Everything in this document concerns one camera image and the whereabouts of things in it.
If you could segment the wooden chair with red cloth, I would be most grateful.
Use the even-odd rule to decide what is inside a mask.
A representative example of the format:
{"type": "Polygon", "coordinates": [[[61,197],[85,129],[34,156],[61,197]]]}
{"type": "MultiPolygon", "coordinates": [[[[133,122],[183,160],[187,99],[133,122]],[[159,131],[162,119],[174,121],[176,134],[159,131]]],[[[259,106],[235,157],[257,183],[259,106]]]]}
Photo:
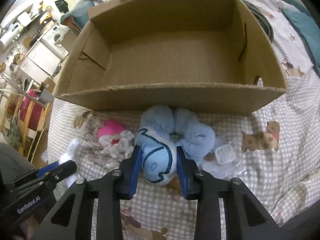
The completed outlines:
{"type": "Polygon", "coordinates": [[[51,109],[51,103],[41,106],[37,100],[10,94],[1,119],[1,132],[6,142],[20,155],[32,159],[51,109]]]}

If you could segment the white sock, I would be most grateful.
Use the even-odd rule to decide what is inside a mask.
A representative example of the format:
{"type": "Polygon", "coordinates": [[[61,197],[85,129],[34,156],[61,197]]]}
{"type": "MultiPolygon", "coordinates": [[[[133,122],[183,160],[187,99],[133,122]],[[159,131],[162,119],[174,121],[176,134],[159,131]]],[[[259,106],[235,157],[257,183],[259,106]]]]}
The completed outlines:
{"type": "MultiPolygon", "coordinates": [[[[62,164],[64,162],[67,162],[69,160],[72,160],[74,161],[75,163],[77,162],[78,160],[78,156],[76,154],[76,151],[78,149],[80,145],[80,140],[78,138],[74,138],[72,139],[67,148],[66,148],[66,151],[64,154],[62,154],[60,156],[60,159],[59,159],[59,164],[62,164]]],[[[79,173],[76,171],[74,174],[72,174],[71,176],[67,177],[65,179],[65,184],[67,186],[67,188],[70,188],[71,185],[80,177],[79,173]]]]}

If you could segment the white checked dog-print bedspread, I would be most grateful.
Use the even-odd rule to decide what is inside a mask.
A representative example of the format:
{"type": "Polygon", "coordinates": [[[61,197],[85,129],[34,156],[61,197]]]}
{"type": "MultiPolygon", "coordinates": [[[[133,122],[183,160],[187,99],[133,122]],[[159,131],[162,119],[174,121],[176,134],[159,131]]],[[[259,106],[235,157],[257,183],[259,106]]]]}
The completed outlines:
{"type": "MultiPolygon", "coordinates": [[[[302,38],[283,15],[298,11],[281,0],[245,0],[270,22],[272,47],[278,58],[287,92],[248,116],[197,114],[210,126],[216,145],[230,144],[236,153],[232,163],[203,160],[201,168],[217,178],[239,177],[255,194],[279,226],[312,211],[319,200],[319,76],[302,38]]],[[[50,119],[47,156],[51,164],[62,159],[72,139],[83,141],[84,131],[74,121],[84,107],[55,99],[50,119]]],[[[81,145],[74,150],[78,171],[87,180],[98,179],[110,169],[100,155],[81,145]]],[[[131,201],[121,201],[125,218],[141,228],[124,231],[124,239],[193,239],[196,201],[187,201],[171,185],[155,186],[143,177],[131,201]]]]}

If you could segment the dark grey folded blanket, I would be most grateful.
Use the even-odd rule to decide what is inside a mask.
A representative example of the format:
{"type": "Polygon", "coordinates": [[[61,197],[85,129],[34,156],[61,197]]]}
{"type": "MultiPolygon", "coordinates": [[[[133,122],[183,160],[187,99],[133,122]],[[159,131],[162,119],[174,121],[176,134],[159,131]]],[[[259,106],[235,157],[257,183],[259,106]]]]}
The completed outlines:
{"type": "Polygon", "coordinates": [[[243,0],[244,4],[248,7],[251,13],[255,16],[257,21],[260,23],[261,27],[263,28],[265,34],[268,36],[270,42],[274,40],[274,32],[272,25],[268,21],[268,19],[263,15],[263,13],[252,3],[243,0]]]}

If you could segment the teal pillow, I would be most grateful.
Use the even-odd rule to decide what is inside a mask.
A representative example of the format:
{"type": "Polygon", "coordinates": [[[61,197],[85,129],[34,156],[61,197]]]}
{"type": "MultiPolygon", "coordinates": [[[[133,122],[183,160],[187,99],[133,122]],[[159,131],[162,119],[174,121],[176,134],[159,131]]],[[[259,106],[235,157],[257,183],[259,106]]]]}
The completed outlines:
{"type": "Polygon", "coordinates": [[[300,11],[284,9],[283,15],[302,39],[313,64],[313,70],[319,76],[319,27],[310,16],[300,11]]]}

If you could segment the white kitchen cabinet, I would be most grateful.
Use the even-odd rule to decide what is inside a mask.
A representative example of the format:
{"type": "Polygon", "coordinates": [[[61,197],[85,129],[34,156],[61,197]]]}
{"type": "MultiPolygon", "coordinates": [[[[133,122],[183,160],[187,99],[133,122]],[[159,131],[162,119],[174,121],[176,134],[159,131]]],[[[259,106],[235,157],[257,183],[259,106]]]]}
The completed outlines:
{"type": "Polygon", "coordinates": [[[42,83],[54,74],[60,61],[43,43],[38,42],[26,53],[20,69],[37,83],[42,83]]]}

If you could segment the brown cardboard box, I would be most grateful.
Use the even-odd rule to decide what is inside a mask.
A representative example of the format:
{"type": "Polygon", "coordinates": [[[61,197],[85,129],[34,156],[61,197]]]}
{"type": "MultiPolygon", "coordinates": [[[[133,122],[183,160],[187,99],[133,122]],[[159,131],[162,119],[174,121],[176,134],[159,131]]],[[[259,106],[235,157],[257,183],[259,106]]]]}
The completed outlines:
{"type": "Polygon", "coordinates": [[[287,83],[242,0],[111,0],[88,10],[57,98],[100,111],[250,114],[287,83]]]}

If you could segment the white washing machine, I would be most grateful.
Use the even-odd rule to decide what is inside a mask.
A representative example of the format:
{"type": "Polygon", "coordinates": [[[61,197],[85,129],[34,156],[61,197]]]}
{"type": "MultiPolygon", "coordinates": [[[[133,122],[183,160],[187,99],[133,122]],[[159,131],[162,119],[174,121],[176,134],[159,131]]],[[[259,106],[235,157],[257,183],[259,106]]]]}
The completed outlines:
{"type": "Polygon", "coordinates": [[[60,28],[57,24],[55,24],[42,35],[40,42],[58,59],[60,59],[60,61],[63,61],[68,55],[68,51],[58,43],[60,37],[60,28]]]}

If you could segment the light blue plush toy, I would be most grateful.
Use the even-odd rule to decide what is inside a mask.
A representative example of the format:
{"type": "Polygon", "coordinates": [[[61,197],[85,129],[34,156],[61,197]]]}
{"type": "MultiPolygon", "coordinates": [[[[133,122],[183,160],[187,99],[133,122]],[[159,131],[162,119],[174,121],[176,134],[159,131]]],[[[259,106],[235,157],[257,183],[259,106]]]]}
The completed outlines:
{"type": "Polygon", "coordinates": [[[177,174],[177,147],[186,158],[200,165],[214,148],[213,129],[201,123],[197,114],[187,109],[152,106],[140,117],[135,145],[142,150],[144,178],[151,184],[169,184],[177,174]]]}

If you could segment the beige patterned cloth scrunchie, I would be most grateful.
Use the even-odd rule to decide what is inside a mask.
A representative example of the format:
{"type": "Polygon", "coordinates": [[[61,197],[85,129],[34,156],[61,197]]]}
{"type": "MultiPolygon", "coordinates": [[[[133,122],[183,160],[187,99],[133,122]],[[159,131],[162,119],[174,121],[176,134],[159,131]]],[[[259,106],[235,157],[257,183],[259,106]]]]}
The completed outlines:
{"type": "Polygon", "coordinates": [[[79,148],[85,152],[86,160],[111,171],[118,169],[122,161],[131,157],[134,134],[125,128],[120,134],[99,138],[97,132],[103,127],[104,121],[93,111],[86,111],[75,117],[74,127],[80,131],[79,148]]]}

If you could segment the teal mattress corner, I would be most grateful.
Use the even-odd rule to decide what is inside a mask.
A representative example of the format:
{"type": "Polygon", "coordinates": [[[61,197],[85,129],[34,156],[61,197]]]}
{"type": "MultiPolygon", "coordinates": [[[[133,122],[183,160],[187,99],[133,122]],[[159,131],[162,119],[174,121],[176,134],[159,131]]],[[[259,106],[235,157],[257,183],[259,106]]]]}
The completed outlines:
{"type": "Polygon", "coordinates": [[[67,26],[76,36],[78,36],[89,20],[87,11],[93,6],[94,2],[92,0],[85,0],[76,4],[71,11],[61,16],[61,24],[67,26]]]}

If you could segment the pink plush ball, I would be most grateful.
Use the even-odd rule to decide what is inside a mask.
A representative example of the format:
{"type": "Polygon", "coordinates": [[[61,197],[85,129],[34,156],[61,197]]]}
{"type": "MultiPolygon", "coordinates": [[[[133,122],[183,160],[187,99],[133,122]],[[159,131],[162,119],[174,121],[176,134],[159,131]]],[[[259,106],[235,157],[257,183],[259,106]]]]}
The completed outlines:
{"type": "Polygon", "coordinates": [[[112,136],[115,134],[120,134],[125,130],[125,126],[116,120],[108,119],[104,121],[103,127],[98,129],[97,137],[102,137],[105,135],[112,136]]]}

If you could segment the clear plastic packaging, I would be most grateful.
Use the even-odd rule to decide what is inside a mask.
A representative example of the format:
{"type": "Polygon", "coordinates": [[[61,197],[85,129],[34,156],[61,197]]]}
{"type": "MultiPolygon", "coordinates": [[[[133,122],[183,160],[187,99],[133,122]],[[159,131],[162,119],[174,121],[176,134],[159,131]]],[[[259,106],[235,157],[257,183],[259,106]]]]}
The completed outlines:
{"type": "Polygon", "coordinates": [[[204,157],[200,168],[217,179],[230,180],[247,173],[240,157],[240,148],[225,137],[218,136],[213,149],[204,157]]]}

